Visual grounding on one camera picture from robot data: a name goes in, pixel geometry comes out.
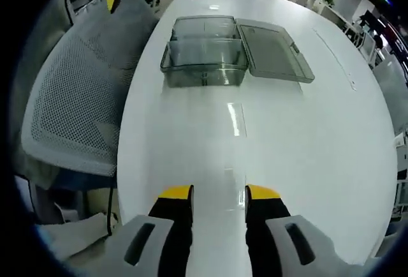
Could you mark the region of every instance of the office desk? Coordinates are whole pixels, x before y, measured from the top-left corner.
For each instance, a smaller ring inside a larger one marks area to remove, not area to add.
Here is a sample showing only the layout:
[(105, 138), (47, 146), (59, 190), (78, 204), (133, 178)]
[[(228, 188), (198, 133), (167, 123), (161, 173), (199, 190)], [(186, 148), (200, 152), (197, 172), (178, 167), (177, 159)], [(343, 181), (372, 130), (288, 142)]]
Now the office desk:
[(330, 20), (334, 24), (336, 24), (339, 28), (343, 29), (345, 27), (353, 28), (353, 25), (343, 17), (339, 12), (330, 8), (327, 4), (325, 4), (322, 0), (316, 0), (314, 2), (313, 8), (317, 14), (320, 14), (322, 17)]
[(360, 36), (362, 34), (363, 28), (361, 28), (359, 25), (353, 25), (346, 19), (344, 19), (344, 21), (346, 22), (346, 28), (344, 29), (344, 33), (346, 34), (346, 36), (349, 31), (352, 31), (357, 36)]
[[(316, 79), (298, 84), (247, 71), (239, 87), (170, 89), (161, 58), (175, 20), (189, 15), (285, 27)], [(248, 277), (243, 192), (258, 184), (278, 191), (292, 215), (330, 237), (342, 259), (360, 264), (390, 220), (393, 138), (370, 68), (330, 21), (286, 0), (174, 0), (146, 44), (126, 100), (117, 157), (122, 221), (147, 214), (165, 188), (193, 184), (187, 276)]]

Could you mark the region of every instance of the floor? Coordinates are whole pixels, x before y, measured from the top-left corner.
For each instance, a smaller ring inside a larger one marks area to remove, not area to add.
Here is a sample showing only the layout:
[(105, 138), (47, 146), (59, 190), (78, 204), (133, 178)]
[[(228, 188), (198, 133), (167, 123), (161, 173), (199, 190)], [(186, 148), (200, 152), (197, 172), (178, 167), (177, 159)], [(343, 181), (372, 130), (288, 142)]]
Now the floor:
[[(167, 7), (171, 4), (173, 0), (160, 0), (160, 5), (154, 9), (155, 15), (157, 17), (161, 17)], [(89, 211), (91, 214), (96, 214), (101, 211), (107, 212), (108, 211), (108, 197), (109, 197), (109, 189), (99, 189), (93, 190), (88, 192), (88, 199), (89, 199)], [(118, 228), (122, 225), (121, 218), (120, 218), (120, 211), (119, 211), (119, 200), (117, 189), (113, 192), (113, 201), (112, 201), (112, 212), (115, 213), (118, 217), (119, 225), (115, 229), (117, 231)], [(105, 250), (105, 239), (101, 239), (95, 242), (93, 245), (89, 246), (86, 250), (72, 256), (68, 260), (68, 264), (71, 267), (76, 269), (84, 269), (86, 268), (87, 264), (92, 262), (93, 260), (100, 257), (104, 250)]]

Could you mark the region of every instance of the white table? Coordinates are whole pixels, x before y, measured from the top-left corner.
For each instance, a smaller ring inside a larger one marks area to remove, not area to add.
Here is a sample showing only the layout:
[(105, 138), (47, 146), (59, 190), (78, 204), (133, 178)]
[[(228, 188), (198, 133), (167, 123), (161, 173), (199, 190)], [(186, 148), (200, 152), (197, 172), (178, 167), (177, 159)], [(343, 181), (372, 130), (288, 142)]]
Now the white table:
[[(240, 87), (170, 89), (159, 65), (174, 21), (188, 15), (284, 26), (315, 81), (247, 72)], [(370, 68), (330, 21), (286, 0), (174, 0), (127, 96), (117, 160), (122, 221), (147, 214), (165, 188), (194, 184), (187, 276), (251, 276), (242, 195), (246, 183), (258, 184), (330, 237), (342, 259), (361, 264), (390, 220), (393, 138)]]

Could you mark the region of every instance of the office chair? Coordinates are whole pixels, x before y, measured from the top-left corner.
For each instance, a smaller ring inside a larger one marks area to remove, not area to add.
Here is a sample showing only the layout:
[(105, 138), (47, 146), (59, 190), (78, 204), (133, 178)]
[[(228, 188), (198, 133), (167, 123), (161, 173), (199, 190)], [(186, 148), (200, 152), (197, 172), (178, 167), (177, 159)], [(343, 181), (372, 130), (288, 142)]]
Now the office chair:
[(51, 50), (75, 21), (68, 0), (49, 0), (27, 36), (10, 85), (8, 100), (8, 148), (13, 172), (49, 188), (59, 168), (27, 155), (22, 149), (21, 129), (31, 88)]
[(375, 51), (375, 41), (368, 33), (364, 33), (361, 44), (357, 48), (360, 54), (369, 63)]
[(25, 110), (22, 148), (69, 170), (61, 188), (89, 190), (95, 179), (115, 174), (124, 103), (156, 24), (144, 0), (122, 0), (114, 15), (101, 0), (78, 17), (41, 67)]

